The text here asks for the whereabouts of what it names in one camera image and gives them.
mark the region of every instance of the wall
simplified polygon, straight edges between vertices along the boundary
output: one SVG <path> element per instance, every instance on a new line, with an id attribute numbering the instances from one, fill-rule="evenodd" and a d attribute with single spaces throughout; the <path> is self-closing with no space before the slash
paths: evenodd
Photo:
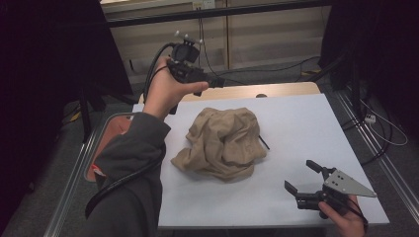
<path id="1" fill-rule="evenodd" d="M 192 10 L 191 0 L 102 2 L 107 19 L 152 16 Z M 275 3 L 275 0 L 216 0 L 215 7 Z M 203 19 L 209 64 L 214 71 L 304 60 L 320 54 L 330 7 Z M 179 30 L 198 38 L 198 20 L 113 28 L 131 83 L 142 82 L 158 49 Z M 209 71 L 205 54 L 201 67 Z"/>

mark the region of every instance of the wire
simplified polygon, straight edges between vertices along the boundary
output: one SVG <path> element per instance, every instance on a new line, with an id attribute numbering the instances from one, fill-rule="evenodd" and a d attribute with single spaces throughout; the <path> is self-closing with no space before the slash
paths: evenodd
<path id="1" fill-rule="evenodd" d="M 275 71 L 284 71 L 284 70 L 287 70 L 287 69 L 291 69 L 291 68 L 300 66 L 302 63 L 305 63 L 308 60 L 311 60 L 311 59 L 314 59 L 314 58 L 319 58 L 319 57 L 320 56 L 312 56 L 312 57 L 309 57 L 308 59 L 305 59 L 305 60 L 303 60 L 303 61 L 301 61 L 301 62 L 299 62 L 297 64 L 294 64 L 294 65 L 288 66 L 288 67 L 284 67 L 284 68 L 278 68 L 278 69 L 247 69 L 247 70 L 226 71 L 226 72 L 223 72 L 223 73 L 218 74 L 218 76 L 222 76 L 222 75 L 230 74 L 230 73 L 236 73 L 236 72 L 275 72 Z"/>
<path id="2" fill-rule="evenodd" d="M 216 77 L 218 77 L 218 78 L 221 78 L 220 76 L 222 76 L 222 75 L 225 75 L 225 74 L 231 74 L 231 73 L 236 73 L 236 72 L 238 72 L 238 73 L 240 73 L 240 72 L 269 72 L 269 71 L 283 71 L 283 70 L 287 70 L 287 69 L 291 69 L 291 68 L 294 68 L 294 67 L 296 67 L 296 66 L 300 66 L 300 72 L 299 72 L 299 78 L 297 79 L 297 81 L 300 79 L 300 75 L 301 75 L 301 65 L 302 64 L 304 64 L 306 61 L 309 61 L 309 60 L 311 60 L 311 59 L 314 59 L 314 58 L 319 58 L 320 56 L 312 56 L 312 57 L 309 57 L 308 59 L 305 59 L 305 60 L 303 60 L 303 61 L 301 61 L 301 62 L 299 62 L 299 63 L 297 63 L 297 64 L 295 64 L 295 65 L 292 65 L 292 66 L 289 66 L 289 67 L 285 67 L 285 68 L 279 68 L 279 69 L 248 69 L 248 70 L 238 70 L 238 71 L 226 71 L 226 72 L 223 72 L 223 73 L 220 73 L 220 74 L 217 74 L 217 73 L 215 73 L 213 70 L 212 70 L 212 67 L 210 66 L 210 61 L 209 61 L 209 58 L 208 58 L 208 54 L 207 54 L 207 46 L 206 46 L 206 40 L 205 40 L 205 36 L 204 36 L 204 24 L 203 24 L 203 19 L 202 18 L 198 18 L 198 21 L 199 21 L 199 24 L 200 24 L 200 38 L 203 40 L 203 46 L 204 46 L 204 53 L 205 53 L 205 56 L 206 56 L 206 60 L 207 60 L 207 64 L 208 64 L 208 66 L 209 66 L 209 70 L 216 76 Z M 248 85 L 248 84 L 246 84 L 246 83 L 243 83 L 243 82 L 240 82 L 240 81 L 236 81 L 236 80 L 232 80 L 232 79 L 228 79 L 228 78 L 225 78 L 225 80 L 227 80 L 227 81 L 232 81 L 232 82 L 235 82 L 235 83 L 238 83 L 238 84 L 241 84 L 241 85 Z"/>
<path id="3" fill-rule="evenodd" d="M 379 135 L 374 129 L 373 129 L 373 127 L 371 126 L 371 124 L 370 124 L 370 129 L 379 137 L 379 138 L 381 138 L 382 140 L 384 140 L 384 141 L 386 141 L 386 142 L 388 142 L 388 143 L 390 143 L 390 144 L 392 144 L 392 145 L 397 145 L 397 146 L 403 146 L 403 145 L 405 145 L 405 144 L 407 144 L 407 142 L 409 141 L 409 139 L 407 138 L 407 135 L 400 129 L 400 128 L 398 128 L 394 123 L 392 123 L 391 121 L 389 121 L 389 120 L 387 120 L 387 119 L 385 119 L 384 117 L 382 117 L 381 115 L 379 115 L 377 112 L 375 112 L 374 110 L 372 110 L 369 106 L 367 106 L 367 104 L 366 103 L 364 103 L 363 101 L 361 101 L 361 103 L 363 103 L 364 104 L 364 106 L 365 107 L 367 107 L 368 109 L 370 109 L 370 111 L 374 114 L 374 115 L 376 115 L 377 117 L 379 117 L 380 119 L 383 119 L 384 121 L 386 121 L 386 122 L 388 122 L 388 124 L 390 124 L 391 126 L 393 126 L 394 128 L 396 128 L 403 136 L 404 136 L 404 139 L 405 139 L 405 141 L 403 142 L 403 143 L 394 143 L 394 142 L 392 142 L 392 141 L 389 141 L 389 140 L 387 140 L 387 139 L 385 139 L 384 137 L 382 137 L 381 135 Z"/>
<path id="4" fill-rule="evenodd" d="M 206 55 L 206 59 L 207 59 L 207 64 L 208 64 L 208 66 L 209 66 L 209 70 L 216 76 L 216 77 L 218 77 L 218 78 L 220 78 L 219 77 L 219 75 L 217 75 L 213 70 L 212 70 L 212 67 L 210 66 L 210 61 L 209 61 L 209 56 L 207 55 L 207 46 L 206 46 L 206 40 L 205 40 L 205 37 L 204 37 L 204 24 L 203 24 L 203 19 L 202 18 L 199 18 L 198 19 L 199 20 L 199 22 L 200 22 L 200 30 L 202 31 L 202 34 L 203 34 L 203 37 L 202 37 L 202 40 L 203 40 L 203 46 L 204 46 L 204 53 L 205 53 L 205 55 Z"/>
<path id="5" fill-rule="evenodd" d="M 383 107 L 383 108 L 384 108 L 385 114 L 387 115 L 388 119 L 390 120 L 390 115 L 389 115 L 387 109 L 385 107 Z M 383 125 L 382 125 L 380 120 L 378 120 L 378 122 L 379 122 L 379 125 L 381 126 L 382 134 L 385 137 L 385 132 L 384 132 Z M 391 140 L 391 138 L 392 138 L 392 126 L 389 128 L 389 133 L 390 133 L 390 135 L 388 137 L 388 140 Z M 361 166 L 366 166 L 368 164 L 373 163 L 376 159 L 378 159 L 379 157 L 381 157 L 382 155 L 385 154 L 388 147 L 389 147 L 389 143 L 385 141 L 384 144 L 380 147 L 380 150 L 376 153 L 376 155 L 374 157 L 370 158 L 367 161 L 361 162 Z"/>
<path id="6" fill-rule="evenodd" d="M 151 75 L 153 74 L 153 70 L 154 70 L 154 66 L 156 65 L 156 62 L 158 60 L 158 58 L 160 57 L 161 53 L 163 53 L 163 51 L 168 48 L 169 46 L 174 47 L 176 44 L 173 42 L 168 42 L 166 44 L 164 44 L 156 53 L 156 55 L 153 58 L 153 61 L 151 62 L 150 67 L 148 68 L 148 73 L 147 73 L 147 77 L 145 78 L 145 83 L 144 83 L 144 88 L 143 88 L 143 92 L 142 92 L 142 97 L 145 101 L 147 100 L 147 96 L 148 96 L 148 89 L 151 85 Z"/>
<path id="7" fill-rule="evenodd" d="M 359 205 L 357 205 L 354 201 L 352 201 L 350 198 L 347 197 L 347 199 L 350 200 L 357 207 L 357 209 L 359 210 L 359 211 L 357 211 L 357 210 L 353 209 L 352 207 L 350 207 L 347 203 L 344 203 L 341 200 L 339 200 L 339 199 L 337 199 L 333 196 L 329 196 L 328 198 L 333 199 L 335 202 L 340 204 L 342 207 L 344 207 L 344 208 L 348 209 L 349 211 L 351 211 L 352 213 L 358 215 L 363 220 L 364 232 L 365 232 L 365 234 L 367 234 L 369 223 L 368 223 L 368 220 L 364 217 L 364 214 L 361 211 L 361 208 L 360 208 Z"/>
<path id="8" fill-rule="evenodd" d="M 74 109 L 72 109 L 69 113 L 64 115 L 63 118 L 65 119 L 65 118 L 69 117 L 70 115 L 74 115 L 79 108 L 80 108 L 80 103 L 77 104 L 77 106 Z"/>
<path id="9" fill-rule="evenodd" d="M 102 188 L 100 191 L 98 191 L 87 203 L 86 208 L 84 210 L 84 214 L 86 216 L 86 218 L 89 217 L 89 215 L 92 213 L 93 209 L 95 208 L 95 206 L 105 197 L 107 196 L 110 192 L 113 192 L 114 190 L 116 190 L 117 188 L 127 184 L 128 182 L 137 179 L 138 177 L 140 177 L 142 174 L 144 174 L 147 171 L 151 171 L 156 169 L 157 167 L 159 167 L 161 165 L 161 162 L 164 159 L 164 156 L 166 155 L 166 145 L 163 144 L 161 147 L 161 153 L 160 153 L 160 157 L 154 160 L 150 160 L 148 161 L 148 163 L 142 167 L 141 169 L 139 169 L 138 171 L 129 174 L 127 176 L 124 176 L 120 179 L 118 179 L 117 181 L 105 186 L 104 188 Z"/>

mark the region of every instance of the black cable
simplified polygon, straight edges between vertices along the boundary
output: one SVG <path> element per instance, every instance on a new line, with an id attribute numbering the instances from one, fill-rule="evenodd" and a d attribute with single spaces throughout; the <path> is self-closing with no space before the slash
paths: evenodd
<path id="1" fill-rule="evenodd" d="M 86 208 L 84 210 L 84 214 L 86 216 L 86 218 L 89 217 L 89 215 L 92 213 L 93 209 L 95 208 L 95 206 L 105 197 L 107 196 L 110 192 L 116 190 L 117 188 L 127 184 L 128 182 L 137 179 L 138 177 L 140 177 L 142 174 L 144 174 L 147 171 L 151 171 L 156 169 L 157 167 L 159 167 L 161 165 L 161 162 L 164 159 L 164 156 L 166 155 L 166 145 L 163 144 L 161 147 L 161 153 L 160 153 L 160 157 L 157 159 L 153 159 L 148 161 L 148 163 L 142 167 L 141 169 L 139 169 L 138 171 L 135 171 L 132 174 L 129 174 L 125 177 L 120 178 L 119 180 L 105 186 L 104 188 L 102 188 L 100 191 L 98 191 L 87 203 Z"/>
<path id="2" fill-rule="evenodd" d="M 203 33 L 203 37 L 202 37 L 202 40 L 203 40 L 203 46 L 204 46 L 204 53 L 205 53 L 205 55 L 206 55 L 206 59 L 207 59 L 207 64 L 209 65 L 209 70 L 216 76 L 216 77 L 218 77 L 218 78 L 220 78 L 219 77 L 219 75 L 217 75 L 213 70 L 212 70 L 212 67 L 210 66 L 210 61 L 209 61 L 209 56 L 207 55 L 207 46 L 206 46 L 206 40 L 205 40 L 205 37 L 204 37 L 204 24 L 203 24 L 203 19 L 202 18 L 199 18 L 198 19 L 199 20 L 199 22 L 200 22 L 200 29 L 202 30 L 202 33 Z"/>
<path id="3" fill-rule="evenodd" d="M 79 103 L 79 104 L 77 104 L 77 106 L 76 106 L 74 109 L 72 109 L 69 113 L 67 113 L 66 115 L 64 115 L 64 116 L 63 116 L 63 118 L 65 119 L 65 118 L 69 117 L 71 114 L 75 114 L 75 112 L 76 112 L 79 108 L 80 108 L 80 103 Z"/>
<path id="4" fill-rule="evenodd" d="M 308 60 L 311 60 L 311 59 L 314 59 L 314 58 L 319 58 L 319 57 L 320 56 L 312 56 L 312 57 L 309 57 L 308 59 L 305 59 L 305 60 L 303 60 L 303 61 L 301 61 L 297 64 L 294 64 L 294 65 L 288 66 L 288 67 L 284 67 L 284 68 L 278 68 L 278 69 L 247 69 L 247 70 L 237 70 L 237 71 L 226 71 L 226 72 L 218 74 L 218 76 L 222 76 L 222 75 L 230 74 L 230 73 L 236 73 L 236 72 L 239 73 L 239 72 L 276 72 L 276 71 L 284 71 L 284 70 L 287 70 L 287 69 L 290 69 L 290 68 L 293 68 L 293 67 L 300 66 L 302 63 L 305 63 Z"/>
<path id="5" fill-rule="evenodd" d="M 147 77 L 145 78 L 145 83 L 144 83 L 144 88 L 143 88 L 143 92 L 142 92 L 142 97 L 145 101 L 147 100 L 147 96 L 148 96 L 148 89 L 151 85 L 151 75 L 153 74 L 153 70 L 154 70 L 154 66 L 158 60 L 158 58 L 160 57 L 161 53 L 163 53 L 163 51 L 168 48 L 169 46 L 174 47 L 176 44 L 173 42 L 168 42 L 166 44 L 164 44 L 156 53 L 156 55 L 153 58 L 153 61 L 151 62 L 150 67 L 148 68 L 148 73 L 147 73 Z"/>
<path id="6" fill-rule="evenodd" d="M 225 80 L 226 81 L 232 81 L 232 82 L 235 82 L 235 83 L 240 84 L 240 85 L 243 85 L 243 86 L 248 86 L 249 85 L 247 83 L 244 83 L 244 82 L 241 82 L 241 81 L 236 81 L 236 80 L 233 80 L 233 79 L 225 78 Z"/>
<path id="7" fill-rule="evenodd" d="M 328 196 L 328 198 L 333 199 L 333 201 L 335 201 L 336 203 L 338 203 L 339 205 L 341 205 L 342 207 L 346 208 L 347 210 L 351 211 L 352 213 L 358 215 L 364 223 L 364 233 L 367 234 L 368 231 L 368 227 L 369 227 L 369 223 L 368 220 L 364 217 L 363 212 L 361 211 L 361 208 L 354 202 L 352 201 L 349 197 L 347 197 L 347 200 L 350 200 L 359 211 L 353 209 L 352 207 L 350 207 L 347 203 L 342 202 L 341 200 L 333 197 L 333 196 Z"/>
<path id="8" fill-rule="evenodd" d="M 382 106 L 384 108 L 385 111 L 385 115 L 387 116 L 388 121 L 391 121 L 391 117 L 389 115 L 388 110 L 386 109 L 385 106 Z M 392 139 L 392 126 L 389 126 L 389 136 L 388 136 L 388 140 L 390 141 Z M 385 141 L 384 144 L 381 146 L 381 149 L 376 153 L 375 156 L 373 156 L 372 158 L 370 158 L 367 161 L 361 162 L 361 166 L 367 166 L 371 163 L 373 163 L 376 159 L 378 159 L 379 157 L 381 157 L 382 155 L 385 154 L 385 152 L 387 151 L 388 147 L 389 147 L 390 143 Z"/>

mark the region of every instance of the metal frame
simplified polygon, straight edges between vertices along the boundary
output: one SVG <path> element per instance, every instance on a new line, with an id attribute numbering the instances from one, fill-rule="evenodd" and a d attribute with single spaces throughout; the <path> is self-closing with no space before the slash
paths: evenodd
<path id="1" fill-rule="evenodd" d="M 129 27 L 129 26 L 146 25 L 146 24 L 153 24 L 153 23 L 176 22 L 176 21 L 192 20 L 192 19 L 199 19 L 199 18 L 225 17 L 225 16 L 234 16 L 234 15 L 251 14 L 251 13 L 263 13 L 263 12 L 275 12 L 275 11 L 284 11 L 284 10 L 292 10 L 292 9 L 323 7 L 323 6 L 333 5 L 334 3 L 337 3 L 337 2 L 338 1 L 336 0 L 288 1 L 288 2 L 280 2 L 280 3 L 272 3 L 272 4 L 215 8 L 215 9 L 206 9 L 206 10 L 201 10 L 201 11 L 188 11 L 188 12 L 155 15 L 155 16 L 115 19 L 115 20 L 110 20 L 106 23 L 92 23 L 92 24 L 84 24 L 84 25 L 63 25 L 59 27 L 65 28 L 65 29 L 69 28 L 69 29 L 78 29 L 78 30 L 80 29 L 88 30 L 91 28 L 119 28 L 119 27 Z"/>

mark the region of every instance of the black curtain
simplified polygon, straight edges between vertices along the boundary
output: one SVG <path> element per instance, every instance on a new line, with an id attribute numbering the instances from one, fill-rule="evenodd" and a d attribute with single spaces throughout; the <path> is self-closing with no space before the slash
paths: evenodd
<path id="1" fill-rule="evenodd" d="M 105 21 L 97 0 L 0 0 L 0 233 L 48 161 L 80 86 L 131 93 L 109 29 L 63 27 Z"/>
<path id="2" fill-rule="evenodd" d="M 319 60 L 324 68 L 339 55 L 350 55 L 330 73 L 334 89 L 344 88 L 351 80 L 356 60 L 361 80 L 414 136 L 419 136 L 418 10 L 415 1 L 356 0 L 333 5 Z"/>

